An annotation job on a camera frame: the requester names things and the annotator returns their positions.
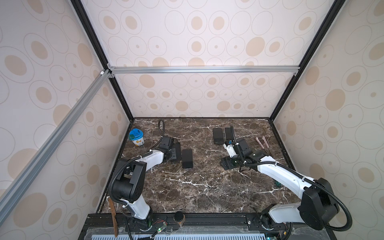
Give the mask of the black phone case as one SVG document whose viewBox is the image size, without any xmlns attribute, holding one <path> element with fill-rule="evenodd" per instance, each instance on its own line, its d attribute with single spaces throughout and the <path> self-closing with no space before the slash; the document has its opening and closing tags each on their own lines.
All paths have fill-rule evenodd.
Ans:
<svg viewBox="0 0 384 240">
<path fill-rule="evenodd" d="M 223 145 L 224 140 L 224 132 L 222 128 L 214 128 L 213 129 L 213 140 L 215 145 Z"/>
<path fill-rule="evenodd" d="M 181 144 L 180 143 L 174 143 L 173 147 L 171 148 L 171 158 L 170 161 L 172 163 L 176 163 L 182 160 L 182 151 L 181 151 Z"/>
</svg>

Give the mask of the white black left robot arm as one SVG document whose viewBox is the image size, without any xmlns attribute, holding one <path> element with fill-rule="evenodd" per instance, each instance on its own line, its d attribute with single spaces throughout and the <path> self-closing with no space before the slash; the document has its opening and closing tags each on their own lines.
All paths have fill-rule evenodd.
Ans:
<svg viewBox="0 0 384 240">
<path fill-rule="evenodd" d="M 152 210 L 142 195 L 146 172 L 164 162 L 181 159 L 181 144 L 169 136 L 162 137 L 154 148 L 143 155 L 121 158 L 108 186 L 110 199 L 128 209 L 135 219 L 150 223 Z"/>
</svg>

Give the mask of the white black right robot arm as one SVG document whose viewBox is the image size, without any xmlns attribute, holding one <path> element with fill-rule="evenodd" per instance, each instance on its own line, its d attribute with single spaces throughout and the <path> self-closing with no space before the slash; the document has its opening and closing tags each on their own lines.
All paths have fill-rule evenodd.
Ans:
<svg viewBox="0 0 384 240">
<path fill-rule="evenodd" d="M 229 154 L 221 160 L 225 170 L 243 167 L 255 170 L 282 184 L 300 199 L 298 203 L 271 204 L 264 209 L 259 222 L 265 230 L 272 231 L 276 225 L 286 223 L 302 223 L 318 231 L 326 228 L 345 232 L 352 227 L 350 211 L 324 178 L 316 180 L 279 163 L 265 146 L 253 151 L 243 138 L 227 140 L 223 147 Z"/>
</svg>

